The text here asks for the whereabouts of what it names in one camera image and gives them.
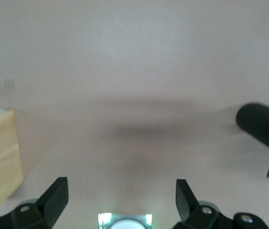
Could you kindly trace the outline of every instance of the black bracket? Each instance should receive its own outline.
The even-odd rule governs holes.
[[[0,229],[51,229],[69,201],[68,180],[59,177],[35,202],[0,217]]]
[[[200,205],[184,179],[176,183],[176,206],[181,222],[173,229],[269,229],[256,215],[240,212],[229,219],[211,206]]]

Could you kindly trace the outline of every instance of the screw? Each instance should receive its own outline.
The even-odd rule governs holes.
[[[208,208],[208,207],[203,207],[202,208],[202,211],[205,214],[212,214],[212,210],[210,208]]]
[[[24,207],[20,208],[20,212],[25,212],[25,211],[27,211],[29,209],[30,209],[29,206],[24,206]]]
[[[246,223],[252,223],[253,219],[248,215],[241,215],[241,219]]]

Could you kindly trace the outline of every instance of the glowing light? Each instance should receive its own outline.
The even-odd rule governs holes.
[[[151,226],[152,225],[153,216],[151,214],[147,214],[145,218],[146,218],[146,224],[148,226]]]
[[[111,213],[103,213],[103,214],[98,214],[98,223],[99,224],[106,224],[111,222]]]

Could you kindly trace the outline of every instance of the silver screw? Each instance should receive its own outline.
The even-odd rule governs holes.
[[[205,214],[212,214],[212,210],[210,208],[208,208],[208,207],[203,207],[202,208],[202,211]]]
[[[25,212],[25,211],[27,211],[29,209],[30,209],[29,206],[24,206],[24,207],[20,208],[20,212]]]
[[[241,219],[246,223],[252,223],[253,219],[248,215],[241,215]]]

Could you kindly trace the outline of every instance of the black tube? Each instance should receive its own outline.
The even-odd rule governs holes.
[[[269,107],[263,104],[244,105],[236,115],[240,128],[269,146]]]

